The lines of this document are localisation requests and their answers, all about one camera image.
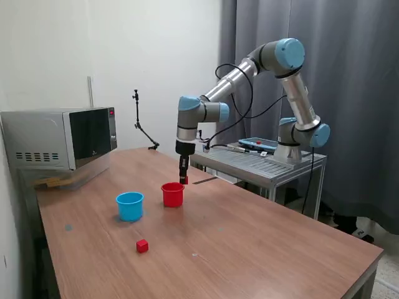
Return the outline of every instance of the blue tablet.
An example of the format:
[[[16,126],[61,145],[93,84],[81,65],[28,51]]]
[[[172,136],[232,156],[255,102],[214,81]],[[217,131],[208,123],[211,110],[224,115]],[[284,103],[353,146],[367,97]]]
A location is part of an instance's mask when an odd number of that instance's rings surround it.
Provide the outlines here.
[[[275,151],[277,148],[277,142],[262,138],[247,138],[238,140],[240,145],[246,145],[250,148],[263,151]]]

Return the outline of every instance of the wire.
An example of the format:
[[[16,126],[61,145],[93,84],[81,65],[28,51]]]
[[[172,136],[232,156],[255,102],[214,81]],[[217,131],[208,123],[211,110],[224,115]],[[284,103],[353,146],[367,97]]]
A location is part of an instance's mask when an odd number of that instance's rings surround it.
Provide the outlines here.
[[[257,115],[254,115],[254,116],[245,116],[244,118],[245,118],[245,119],[252,119],[252,118],[255,118],[255,117],[258,117],[258,116],[261,116],[261,115],[265,114],[265,113],[268,112],[275,104],[277,104],[279,100],[281,100],[282,98],[284,98],[284,97],[286,97],[286,96],[287,96],[287,95],[283,95],[283,96],[279,97],[275,102],[273,102],[270,106],[268,106],[263,112],[260,112],[260,114],[257,114]],[[233,94],[231,94],[231,99],[233,100],[233,105],[234,105],[234,107],[235,107],[237,113],[240,114],[240,115],[242,116],[241,112],[240,112],[240,111],[238,110],[238,108],[237,108],[236,101],[235,101],[235,99],[234,99],[234,95],[233,95]]]
[[[305,205],[306,205],[306,201],[307,201],[307,196],[309,195],[310,183],[312,182],[313,165],[314,165],[314,148],[312,148],[312,167],[310,168],[309,182],[307,183],[305,201],[304,201],[304,205],[302,206],[302,214],[305,211]]]
[[[211,148],[214,148],[215,146],[223,146],[223,147],[225,147],[225,148],[228,147],[227,145],[212,145]]]
[[[218,71],[218,69],[216,69],[216,70],[214,71],[214,75],[216,76],[216,78],[218,78],[218,79],[220,80],[221,77],[218,75],[218,72],[217,72],[217,71]],[[232,94],[230,94],[230,96],[231,96],[231,99],[233,100],[233,105],[234,105],[234,107],[235,107],[237,113],[238,113],[240,116],[244,116],[244,115],[241,114],[241,112],[238,110],[238,107],[237,107],[237,104],[236,104],[236,99],[234,98],[234,94],[232,93]],[[254,116],[244,116],[244,118],[245,118],[245,119],[252,119],[252,118],[259,117],[259,116],[265,114],[265,113],[266,113],[267,111],[269,111],[275,104],[277,104],[279,100],[281,100],[282,98],[284,98],[284,97],[286,97],[286,96],[287,96],[287,95],[283,95],[283,96],[279,97],[272,105],[268,106],[263,112],[260,112],[260,114],[254,115]]]
[[[238,70],[246,77],[246,79],[247,79],[247,81],[248,81],[248,84],[249,84],[249,88],[251,89],[251,98],[250,98],[250,100],[249,100],[249,107],[248,107],[247,111],[244,113],[243,116],[241,116],[241,118],[240,118],[238,121],[236,121],[236,122],[233,123],[232,125],[227,126],[227,127],[224,128],[224,129],[222,129],[222,130],[216,132],[214,135],[212,135],[212,137],[210,137],[210,138],[207,140],[207,142],[206,142],[206,148],[207,148],[207,149],[209,149],[209,145],[210,145],[210,143],[211,143],[211,141],[212,141],[213,138],[215,138],[216,136],[218,136],[220,133],[223,133],[224,131],[227,131],[228,129],[234,127],[234,126],[237,125],[240,121],[242,121],[242,120],[244,119],[244,117],[251,111],[252,104],[253,104],[253,102],[254,102],[254,87],[253,87],[253,85],[252,85],[251,79],[249,79],[248,75],[247,75],[243,70],[241,70],[237,65],[234,65],[234,64],[221,64],[221,65],[219,65],[219,66],[216,68],[216,70],[214,71],[215,74],[216,74],[216,76],[217,76],[218,70],[219,70],[221,67],[225,67],[225,66],[230,66],[230,67],[234,67],[235,69],[238,69]]]

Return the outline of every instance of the blue joint cap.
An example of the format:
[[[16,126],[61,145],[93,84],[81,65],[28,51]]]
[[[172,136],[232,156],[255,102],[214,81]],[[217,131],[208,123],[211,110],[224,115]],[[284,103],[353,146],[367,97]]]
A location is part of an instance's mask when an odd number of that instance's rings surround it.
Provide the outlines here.
[[[293,123],[297,121],[295,117],[284,117],[280,119],[279,126],[285,125],[286,123]]]
[[[282,67],[295,70],[304,64],[305,48],[297,39],[281,39],[276,44],[274,55]]]
[[[309,145],[313,148],[320,148],[325,145],[330,137],[330,126],[322,123],[313,132],[312,138],[310,139]]]
[[[187,111],[197,108],[201,105],[201,101],[196,97],[180,97],[179,111]]]
[[[226,103],[219,103],[219,106],[220,106],[219,121],[222,123],[229,119],[230,108]]]

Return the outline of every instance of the metal cart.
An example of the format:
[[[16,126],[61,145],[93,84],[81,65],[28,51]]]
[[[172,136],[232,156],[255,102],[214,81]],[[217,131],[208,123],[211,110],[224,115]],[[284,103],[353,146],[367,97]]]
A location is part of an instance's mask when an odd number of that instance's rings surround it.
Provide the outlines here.
[[[319,215],[326,162],[326,156],[314,154],[312,180],[304,211],[305,215],[314,219],[317,219]],[[274,161],[272,155],[240,153],[226,148],[212,148],[209,153],[196,151],[191,155],[193,167],[201,169],[206,166],[265,188],[268,194],[264,195],[280,204],[284,203],[285,188],[279,187],[310,173],[311,164],[311,153],[305,151],[302,152],[302,162],[295,165]]]

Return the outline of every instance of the metal rod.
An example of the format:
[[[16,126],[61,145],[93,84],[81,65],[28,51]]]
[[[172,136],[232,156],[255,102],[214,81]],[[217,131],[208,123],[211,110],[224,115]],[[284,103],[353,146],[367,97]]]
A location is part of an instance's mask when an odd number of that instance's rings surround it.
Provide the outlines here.
[[[92,90],[92,77],[87,76],[87,86],[89,87],[89,103],[90,107],[94,107],[93,90]]]

